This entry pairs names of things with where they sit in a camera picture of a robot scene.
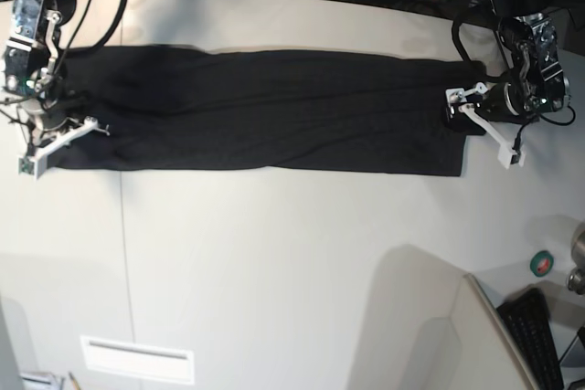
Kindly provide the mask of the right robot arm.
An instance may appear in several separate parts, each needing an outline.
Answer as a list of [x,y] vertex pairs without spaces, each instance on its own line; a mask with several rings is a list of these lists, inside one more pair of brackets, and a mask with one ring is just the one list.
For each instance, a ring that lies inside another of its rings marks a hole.
[[59,44],[61,28],[74,16],[77,0],[13,0],[10,34],[5,45],[3,107],[10,121],[27,131],[32,147],[53,142],[82,126],[75,109],[80,96],[69,92],[65,62],[94,54],[110,40],[122,21],[128,0],[120,0],[112,23],[91,47]]

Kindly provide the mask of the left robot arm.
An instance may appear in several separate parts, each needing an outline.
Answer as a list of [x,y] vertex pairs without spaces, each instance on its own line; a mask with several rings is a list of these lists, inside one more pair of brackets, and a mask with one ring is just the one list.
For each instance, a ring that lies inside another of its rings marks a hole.
[[446,124],[457,132],[482,135],[481,121],[528,124],[545,121],[558,125],[552,114],[570,107],[569,81],[558,60],[557,30],[546,10],[553,0],[477,0],[452,21],[452,42],[472,72],[474,65],[461,41],[460,29],[470,17],[482,16],[495,36],[505,63],[497,76],[481,74],[488,87],[470,96],[447,96]]

